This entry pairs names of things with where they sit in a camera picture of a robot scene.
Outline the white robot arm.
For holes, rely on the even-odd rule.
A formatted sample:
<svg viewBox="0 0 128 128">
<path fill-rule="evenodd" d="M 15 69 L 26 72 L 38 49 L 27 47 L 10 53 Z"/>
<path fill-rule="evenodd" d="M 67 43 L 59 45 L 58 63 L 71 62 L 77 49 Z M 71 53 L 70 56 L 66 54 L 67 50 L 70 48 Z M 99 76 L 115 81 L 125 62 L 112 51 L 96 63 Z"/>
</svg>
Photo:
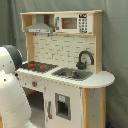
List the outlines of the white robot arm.
<svg viewBox="0 0 128 128">
<path fill-rule="evenodd" d="M 15 75 L 22 65 L 20 51 L 12 45 L 0 47 L 0 116 L 3 128 L 37 128 L 31 121 L 31 108 Z"/>
</svg>

